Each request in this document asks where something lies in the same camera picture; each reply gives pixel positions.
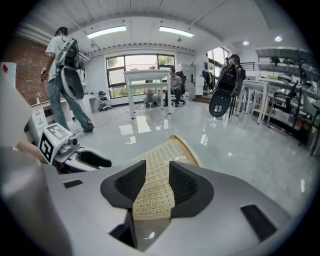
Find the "man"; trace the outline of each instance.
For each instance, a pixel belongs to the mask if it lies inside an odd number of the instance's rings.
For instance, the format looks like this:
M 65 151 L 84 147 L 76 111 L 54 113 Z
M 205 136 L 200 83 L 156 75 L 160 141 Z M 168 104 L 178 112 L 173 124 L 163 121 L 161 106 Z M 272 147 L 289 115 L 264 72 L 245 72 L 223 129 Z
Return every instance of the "man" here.
M 179 107 L 179 100 L 182 94 L 181 85 L 182 80 L 180 76 L 176 75 L 176 70 L 172 67 L 170 68 L 170 77 L 171 77 L 171 94 L 175 95 L 175 107 Z M 165 92 L 164 107 L 168 106 L 168 91 Z
M 243 67 L 240 65 L 240 57 L 237 54 L 232 54 L 230 58 L 228 59 L 227 63 L 224 64 L 220 71 L 220 76 L 214 76 L 215 79 L 218 79 L 218 82 L 216 83 L 218 85 L 220 79 L 223 77 L 225 73 L 233 73 L 233 69 L 231 68 L 231 65 L 235 66 L 236 74 L 235 74 L 235 86 L 231 92 L 231 96 L 239 96 L 243 80 L 246 79 L 246 71 L 243 69 Z
M 68 29 L 66 27 L 60 27 L 55 32 L 55 37 L 51 39 L 48 47 L 45 50 L 45 54 L 49 56 L 46 72 L 44 73 L 44 79 L 48 78 L 48 94 L 50 99 L 50 106 L 54 113 L 54 120 L 69 130 L 64 112 L 60 104 L 60 93 L 64 96 L 69 103 L 74 117 L 80 122 L 84 132 L 92 132 L 94 127 L 90 118 L 82 111 L 79 103 L 72 99 L 65 91 L 61 80 L 61 74 L 56 67 L 56 54 L 61 49 L 66 41 Z
M 148 88 L 146 89 L 144 95 L 143 102 L 146 107 L 149 106 L 149 103 L 152 103 L 154 107 L 158 105 L 160 97 L 155 90 Z

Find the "gray device surface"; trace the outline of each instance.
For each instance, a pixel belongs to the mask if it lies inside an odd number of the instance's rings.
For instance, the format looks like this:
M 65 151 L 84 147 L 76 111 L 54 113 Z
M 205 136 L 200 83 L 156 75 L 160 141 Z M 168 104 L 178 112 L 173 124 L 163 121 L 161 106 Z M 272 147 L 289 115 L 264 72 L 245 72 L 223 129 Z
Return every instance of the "gray device surface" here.
M 282 234 L 289 215 L 247 182 L 227 175 L 173 162 L 207 179 L 214 196 L 194 217 L 172 218 L 161 236 L 138 251 L 109 233 L 124 223 L 127 210 L 113 207 L 101 193 L 102 182 L 136 164 L 129 162 L 95 171 L 59 175 L 33 156 L 1 149 L 1 196 L 29 237 L 53 255 L 261 255 L 263 245 Z M 65 183 L 81 181 L 66 188 Z M 241 209 L 255 205 L 278 230 L 263 242 Z

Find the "sneaker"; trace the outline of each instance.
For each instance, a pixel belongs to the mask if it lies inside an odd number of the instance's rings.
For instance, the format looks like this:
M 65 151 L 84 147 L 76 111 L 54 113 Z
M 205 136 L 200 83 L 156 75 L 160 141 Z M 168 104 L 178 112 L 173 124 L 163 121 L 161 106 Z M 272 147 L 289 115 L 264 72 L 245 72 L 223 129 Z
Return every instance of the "sneaker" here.
M 94 124 L 93 124 L 91 121 L 88 122 L 88 128 L 89 128 L 89 129 L 87 129 L 87 130 L 83 130 L 83 132 L 84 132 L 84 133 L 92 133 L 93 130 L 94 130 L 94 128 L 95 128 L 95 127 L 94 127 Z

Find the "white desk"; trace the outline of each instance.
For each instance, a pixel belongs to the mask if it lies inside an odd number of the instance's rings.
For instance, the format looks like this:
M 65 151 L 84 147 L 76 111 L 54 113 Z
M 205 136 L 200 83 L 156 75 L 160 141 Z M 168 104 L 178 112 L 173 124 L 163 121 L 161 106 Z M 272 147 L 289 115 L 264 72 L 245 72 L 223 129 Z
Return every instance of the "white desk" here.
M 160 104 L 161 109 L 164 109 L 164 101 L 163 101 L 163 88 L 167 86 L 168 90 L 168 114 L 172 112 L 172 106 L 170 104 L 171 99 L 171 78 L 170 78 L 170 70 L 166 69 L 145 69 L 145 70 L 131 70 L 123 72 L 126 90 L 128 94 L 128 101 L 130 107 L 131 118 L 135 118 L 135 102 L 133 96 L 133 89 L 147 89 L 147 88 L 160 88 Z M 167 82 L 151 82 L 151 83 L 132 83 L 134 81 L 145 81 L 145 80 L 163 80 L 167 79 Z
M 261 91 L 262 92 L 262 103 L 261 103 L 261 109 L 258 110 L 258 109 L 255 109 L 255 111 L 259 112 L 259 117 L 258 117 L 258 120 L 257 120 L 257 124 L 260 124 L 261 122 L 261 119 L 263 117 L 265 117 L 265 114 L 266 114 L 266 110 L 267 110 L 267 98 L 268 98 L 268 92 L 269 92 L 269 88 L 268 88 L 268 83 L 267 82 L 262 82 L 262 81 L 251 81 L 251 80 L 243 80 L 243 83 L 242 83 L 242 87 L 241 87 L 241 90 L 240 90 L 240 95 L 239 95 L 239 100 L 238 100 L 238 106 L 236 108 L 236 116 L 239 115 L 240 113 L 240 107 L 241 107 L 241 103 L 242 103 L 242 92 L 243 92 L 243 87 L 247 87 L 249 89 L 249 98 L 248 98 L 248 101 L 250 100 L 250 95 L 252 93 L 252 90 L 258 90 L 258 91 Z M 245 110 L 245 113 L 247 114 L 248 113 L 248 106 L 249 104 L 246 105 L 246 110 Z

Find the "jeans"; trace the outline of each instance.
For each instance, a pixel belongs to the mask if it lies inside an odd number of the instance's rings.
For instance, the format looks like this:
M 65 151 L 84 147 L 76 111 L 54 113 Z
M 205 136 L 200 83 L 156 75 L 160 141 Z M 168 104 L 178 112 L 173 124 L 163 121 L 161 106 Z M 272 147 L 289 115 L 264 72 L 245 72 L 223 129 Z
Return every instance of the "jeans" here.
M 84 130 L 90 130 L 91 127 L 88 125 L 88 121 L 91 121 L 89 117 L 83 112 L 81 109 L 78 101 L 72 99 L 65 91 L 61 76 L 58 75 L 56 78 L 51 79 L 48 83 L 48 94 L 50 99 L 50 106 L 51 110 L 54 113 L 54 120 L 62 125 L 64 128 L 69 130 L 64 112 L 62 110 L 61 104 L 60 104 L 60 93 L 64 96 L 66 101 L 69 103 L 74 117 L 80 122 L 81 127 Z
M 175 101 L 174 103 L 175 104 L 179 104 L 179 100 L 180 100 L 180 97 L 181 97 L 181 94 L 182 94 L 182 91 L 181 91 L 181 88 L 177 88 L 175 90 L 173 90 L 171 88 L 171 94 L 175 96 Z M 168 91 L 165 92 L 165 100 L 164 100 L 164 103 L 165 104 L 168 104 Z

